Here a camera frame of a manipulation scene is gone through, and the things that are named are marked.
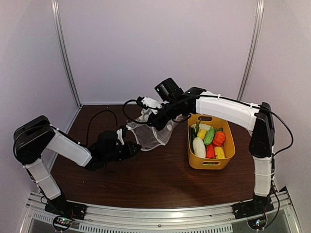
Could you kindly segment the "clear dotted zip bag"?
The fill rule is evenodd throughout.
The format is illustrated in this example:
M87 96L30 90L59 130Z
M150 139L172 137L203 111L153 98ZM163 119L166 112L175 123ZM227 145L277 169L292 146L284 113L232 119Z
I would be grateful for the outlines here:
M150 151L159 146L165 146L169 142L173 130L180 121L182 121L181 115L179 115L175 121L169 120L161 131L157 131L155 127L135 123L132 120L126 124L126 128L134 135L136 143L141 145L142 151Z

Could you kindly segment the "green toy bitter gourd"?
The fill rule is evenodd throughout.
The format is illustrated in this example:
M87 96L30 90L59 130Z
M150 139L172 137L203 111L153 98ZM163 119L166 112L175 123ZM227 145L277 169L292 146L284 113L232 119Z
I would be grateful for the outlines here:
M213 126L211 126L205 135L204 144L210 145L214 139L214 136L215 136L215 129Z

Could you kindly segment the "white toy radish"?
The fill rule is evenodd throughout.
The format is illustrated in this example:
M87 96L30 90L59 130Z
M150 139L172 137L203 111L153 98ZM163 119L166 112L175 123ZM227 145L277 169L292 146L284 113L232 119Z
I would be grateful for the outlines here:
M205 158L206 157L206 148L204 145L204 142L201 138L196 137L194 138L192 142L194 155L199 158Z

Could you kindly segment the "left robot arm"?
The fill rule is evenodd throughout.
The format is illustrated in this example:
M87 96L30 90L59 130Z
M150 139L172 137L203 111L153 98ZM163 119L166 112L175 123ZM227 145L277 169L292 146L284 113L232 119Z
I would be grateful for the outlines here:
M13 154L43 192L51 208L64 216L70 211L70 205L42 160L42 153L53 151L86 170L95 171L110 162L131 158L141 150L141 145L124 141L125 131L125 127L115 132L104 131L87 147L50 124L46 116L39 116L16 129Z

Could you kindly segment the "green leafy toy vegetable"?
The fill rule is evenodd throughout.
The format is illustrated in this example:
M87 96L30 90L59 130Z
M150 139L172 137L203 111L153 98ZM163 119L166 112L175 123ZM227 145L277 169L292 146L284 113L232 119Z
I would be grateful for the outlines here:
M201 124L201 121L198 121L198 122L196 122L196 123L194 123L194 124L192 124L190 126L190 128L189 128L189 130L190 130L190 137L192 139L197 137L198 132L200 130L200 124Z

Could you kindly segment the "yellow toy pepper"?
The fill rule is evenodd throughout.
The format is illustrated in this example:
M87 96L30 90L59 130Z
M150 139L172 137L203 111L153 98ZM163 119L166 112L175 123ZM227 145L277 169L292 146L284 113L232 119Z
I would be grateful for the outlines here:
M206 136L207 131L205 129L200 129L197 133L197 137L201 138L202 140L204 140L205 136Z

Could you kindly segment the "orange toy pumpkin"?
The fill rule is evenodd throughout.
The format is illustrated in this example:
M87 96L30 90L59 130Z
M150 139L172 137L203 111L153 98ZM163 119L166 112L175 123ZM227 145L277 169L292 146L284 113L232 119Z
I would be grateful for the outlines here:
M225 142L225 133L222 131L218 131L215 133L212 144L215 147L221 147Z

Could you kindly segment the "yellow toy corn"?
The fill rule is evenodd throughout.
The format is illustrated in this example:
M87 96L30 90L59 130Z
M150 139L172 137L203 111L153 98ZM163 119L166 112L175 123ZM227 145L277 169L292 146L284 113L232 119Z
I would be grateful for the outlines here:
M222 147L214 147L215 159L225 159L225 152Z

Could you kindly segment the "yellow plastic basket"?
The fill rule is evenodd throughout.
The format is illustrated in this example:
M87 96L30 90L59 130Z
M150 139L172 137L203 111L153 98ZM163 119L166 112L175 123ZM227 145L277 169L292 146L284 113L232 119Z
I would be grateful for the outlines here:
M235 155L227 121L199 114L188 119L188 161L194 169L221 170Z

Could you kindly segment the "dark green toy cucumber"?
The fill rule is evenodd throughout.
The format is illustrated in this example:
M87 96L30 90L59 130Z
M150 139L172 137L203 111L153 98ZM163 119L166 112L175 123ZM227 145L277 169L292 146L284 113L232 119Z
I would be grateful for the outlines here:
M209 166L218 166L218 165L220 165L221 164L221 162L208 162L208 161L204 161L204 162L202 162L202 164L203 165L209 165Z

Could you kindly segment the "right aluminium corner post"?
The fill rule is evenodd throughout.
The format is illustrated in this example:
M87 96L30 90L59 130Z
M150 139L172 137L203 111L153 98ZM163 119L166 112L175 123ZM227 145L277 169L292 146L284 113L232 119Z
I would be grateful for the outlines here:
M244 68L244 72L242 76L241 85L240 85L238 95L237 95L238 101L241 101L243 99L243 96L247 88L247 83L248 83L248 80L251 74L253 62L255 59L256 49L257 49L257 45L259 42L263 18L264 18L264 3L265 3L264 0L257 1L249 52L248 52L248 56L246 59L246 64L245 64L245 68Z

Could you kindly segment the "aluminium corner post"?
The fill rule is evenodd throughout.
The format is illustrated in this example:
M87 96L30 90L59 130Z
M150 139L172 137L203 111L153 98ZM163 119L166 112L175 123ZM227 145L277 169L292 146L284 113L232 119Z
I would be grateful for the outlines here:
M73 78L73 74L72 74L72 70L71 70L70 62L69 62L69 57L68 57L68 52L66 48L65 37L64 37L62 22L61 22L60 9L59 9L59 1L51 0L51 5L52 5L52 14L53 14L53 19L54 19L54 24L55 24L56 36L58 39L61 59L63 62L66 78L69 83L69 89L73 96L76 107L81 108L82 104L78 96L78 91L77 91L76 84Z
M255 59L256 49L257 49L257 45L259 42L263 18L264 18L264 3L265 3L264 0L257 1L249 52L248 52L248 56L246 59L246 64L245 64L245 68L244 68L244 72L242 76L241 85L240 85L238 95L237 95L238 101L241 101L243 99L243 96L247 88L247 83L248 83L248 80L251 74L253 62Z

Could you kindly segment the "aluminium front rail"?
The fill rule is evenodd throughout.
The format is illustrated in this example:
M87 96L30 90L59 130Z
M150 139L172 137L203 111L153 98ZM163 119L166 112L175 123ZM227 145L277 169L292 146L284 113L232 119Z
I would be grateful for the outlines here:
M53 227L58 214L45 211L42 194L31 192L18 233L59 233ZM274 208L261 217L237 219L232 205L225 203L188 208L121 208L85 204L85 218L75 219L64 233L302 233L294 205L287 191L278 192L278 201L271 195ZM271 225L263 230L252 229L263 217Z

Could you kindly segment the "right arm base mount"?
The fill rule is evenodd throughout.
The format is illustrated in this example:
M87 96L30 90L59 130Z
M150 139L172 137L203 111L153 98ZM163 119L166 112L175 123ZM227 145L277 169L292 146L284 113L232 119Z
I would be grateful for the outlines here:
M235 219L248 218L256 215L263 215L274 210L270 200L248 200L240 201L232 205Z

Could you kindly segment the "left aluminium corner post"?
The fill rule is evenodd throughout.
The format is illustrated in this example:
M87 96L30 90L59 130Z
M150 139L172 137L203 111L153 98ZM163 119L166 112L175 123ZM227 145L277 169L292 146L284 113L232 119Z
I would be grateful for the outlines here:
M73 78L73 74L72 74L72 70L71 70L70 62L69 62L69 57L68 57L68 52L66 48L65 37L64 37L62 22L61 22L60 9L59 9L59 1L51 0L51 5L52 5L52 14L53 14L53 19L54 19L54 24L55 24L56 36L58 39L61 59L63 62L66 78L69 83L69 89L73 96L76 107L81 108L82 104L78 96L78 91L77 91L76 84Z

